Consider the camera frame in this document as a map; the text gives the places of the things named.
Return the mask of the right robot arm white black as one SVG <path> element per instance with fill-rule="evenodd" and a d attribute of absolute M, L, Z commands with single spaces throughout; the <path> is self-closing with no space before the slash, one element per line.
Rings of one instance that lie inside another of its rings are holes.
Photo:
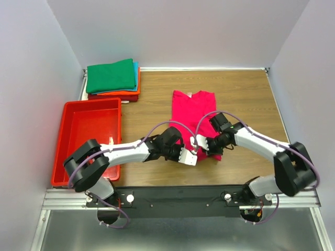
<path fill-rule="evenodd" d="M 204 153 L 222 155 L 229 145 L 240 146 L 274 165 L 273 175 L 255 177 L 242 186 L 238 198 L 245 204 L 252 205 L 268 193 L 283 193 L 293 197 L 301 191 L 311 191 L 318 187 L 320 176 L 302 143 L 286 143 L 264 136 L 242 120 L 232 124 L 224 111 L 213 111 L 209 115 L 212 116 L 209 123 L 218 134 L 209 138 L 196 133 L 197 144 Z"/>

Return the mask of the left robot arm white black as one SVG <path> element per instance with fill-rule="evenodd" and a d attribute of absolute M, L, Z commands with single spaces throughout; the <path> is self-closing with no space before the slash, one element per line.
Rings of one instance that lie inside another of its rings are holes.
<path fill-rule="evenodd" d="M 74 151 L 63 162 L 63 166 L 69 176 L 69 188 L 76 192 L 87 192 L 91 197 L 98 198 L 102 205 L 109 207 L 115 203 L 117 195 L 112 182 L 103 177 L 108 168 L 155 161 L 160 157 L 181 162 L 185 150 L 181 132 L 175 127 L 169 127 L 161 134 L 115 146 L 102 145 L 96 139 L 90 139 Z"/>

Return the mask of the pink t shirt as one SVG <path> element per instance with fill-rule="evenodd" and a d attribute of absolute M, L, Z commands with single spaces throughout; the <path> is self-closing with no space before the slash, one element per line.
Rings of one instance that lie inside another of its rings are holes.
<path fill-rule="evenodd" d="M 209 112 L 216 110 L 215 94 L 207 91 L 198 91 L 193 94 L 185 94 L 179 90 L 174 90 L 172 95 L 172 121 L 177 121 L 187 126 L 193 133 L 195 133 L 200 119 Z M 213 129 L 209 119 L 213 114 L 207 116 L 200 125 L 197 134 L 202 136 L 214 138 L 217 132 Z M 188 150 L 192 150 L 190 137 L 192 136 L 187 129 L 181 125 L 171 123 L 170 126 L 176 127 L 183 138 L 184 144 Z M 199 149 L 198 161 L 205 160 L 208 156 Z"/>

